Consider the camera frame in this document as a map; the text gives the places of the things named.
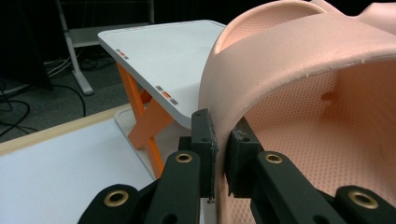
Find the orange metal frame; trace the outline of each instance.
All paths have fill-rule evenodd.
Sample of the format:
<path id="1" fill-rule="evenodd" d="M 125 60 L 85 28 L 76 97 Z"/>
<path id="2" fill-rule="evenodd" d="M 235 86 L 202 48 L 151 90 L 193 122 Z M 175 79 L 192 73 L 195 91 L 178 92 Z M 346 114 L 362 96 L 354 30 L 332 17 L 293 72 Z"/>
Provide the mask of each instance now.
<path id="1" fill-rule="evenodd" d="M 154 175 L 159 178 L 163 172 L 163 161 L 154 136 L 174 119 L 146 90 L 139 91 L 136 81 L 122 65 L 117 63 L 117 67 L 136 119 L 136 125 L 128 138 L 134 148 L 144 148 L 147 151 Z"/>

